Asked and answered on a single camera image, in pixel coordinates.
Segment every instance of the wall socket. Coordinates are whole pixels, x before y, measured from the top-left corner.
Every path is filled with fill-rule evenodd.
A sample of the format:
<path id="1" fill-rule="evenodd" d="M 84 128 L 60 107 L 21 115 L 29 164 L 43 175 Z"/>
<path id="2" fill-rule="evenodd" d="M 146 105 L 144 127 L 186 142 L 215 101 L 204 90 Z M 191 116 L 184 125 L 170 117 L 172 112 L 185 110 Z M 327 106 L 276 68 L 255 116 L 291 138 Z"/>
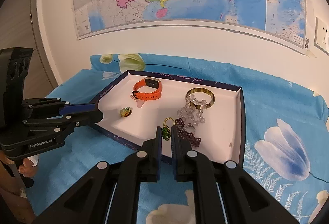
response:
<path id="1" fill-rule="evenodd" d="M 329 53 L 329 26 L 318 17 L 315 20 L 314 45 Z"/>

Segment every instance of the orange watch strap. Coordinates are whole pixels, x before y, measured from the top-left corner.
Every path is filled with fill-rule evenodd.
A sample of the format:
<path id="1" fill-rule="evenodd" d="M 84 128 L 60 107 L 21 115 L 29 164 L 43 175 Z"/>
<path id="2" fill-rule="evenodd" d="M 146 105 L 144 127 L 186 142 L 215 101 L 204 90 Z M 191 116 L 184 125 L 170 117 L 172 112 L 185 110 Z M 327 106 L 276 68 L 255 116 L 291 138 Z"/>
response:
<path id="1" fill-rule="evenodd" d="M 140 80 L 139 82 L 137 82 L 134 85 L 133 96 L 135 98 L 140 99 L 140 100 L 144 100 L 144 101 L 151 101 L 151 100 L 157 100 L 161 97 L 161 92 L 162 92 L 161 81 L 159 81 L 159 88 L 157 88 L 152 93 L 140 93 L 140 92 L 138 92 L 138 89 L 140 89 L 143 86 L 146 86 L 145 78 Z"/>

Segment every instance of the smartwatch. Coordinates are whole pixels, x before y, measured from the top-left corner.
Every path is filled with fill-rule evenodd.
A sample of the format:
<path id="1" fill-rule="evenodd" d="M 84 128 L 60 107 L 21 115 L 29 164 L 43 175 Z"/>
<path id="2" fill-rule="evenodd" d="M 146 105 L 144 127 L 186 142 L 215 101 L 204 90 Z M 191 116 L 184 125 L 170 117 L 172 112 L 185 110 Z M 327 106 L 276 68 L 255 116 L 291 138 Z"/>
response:
<path id="1" fill-rule="evenodd" d="M 152 93 L 140 93 L 138 89 L 140 89 L 143 86 L 155 88 L 156 90 Z M 133 96 L 136 99 L 140 99 L 144 101 L 152 101 L 159 99 L 161 97 L 161 92 L 162 92 L 161 81 L 157 78 L 146 77 L 134 85 Z"/>

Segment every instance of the watch face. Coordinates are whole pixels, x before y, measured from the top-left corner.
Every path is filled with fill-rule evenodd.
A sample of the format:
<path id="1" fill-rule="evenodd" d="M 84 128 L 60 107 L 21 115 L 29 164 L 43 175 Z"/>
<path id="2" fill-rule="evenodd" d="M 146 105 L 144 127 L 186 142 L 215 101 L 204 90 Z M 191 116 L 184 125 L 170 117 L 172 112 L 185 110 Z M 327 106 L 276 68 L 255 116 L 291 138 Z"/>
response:
<path id="1" fill-rule="evenodd" d="M 159 82 L 152 78 L 145 78 L 145 84 L 151 88 L 159 88 Z"/>

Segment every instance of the floral tablecloth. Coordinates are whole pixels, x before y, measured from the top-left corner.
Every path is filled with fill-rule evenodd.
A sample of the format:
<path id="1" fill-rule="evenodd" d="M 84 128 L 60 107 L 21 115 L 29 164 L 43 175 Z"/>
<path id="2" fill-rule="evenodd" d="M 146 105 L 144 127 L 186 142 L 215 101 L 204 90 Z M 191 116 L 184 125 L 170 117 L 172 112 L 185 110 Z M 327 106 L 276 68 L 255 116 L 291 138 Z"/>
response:
<path id="1" fill-rule="evenodd" d="M 328 107 L 321 96 L 293 82 L 231 64 L 152 54 L 91 56 L 81 70 L 49 97 L 71 103 L 91 100 L 126 70 L 145 70 L 229 83 L 243 88 L 246 148 L 243 168 L 300 223 L 314 218 L 328 197 Z M 28 189 L 40 214 L 100 160 L 122 161 L 132 150 L 81 127 L 64 147 L 40 156 L 40 171 Z M 192 185 L 175 183 L 162 163 L 161 179 L 141 185 L 138 224 L 193 223 Z"/>

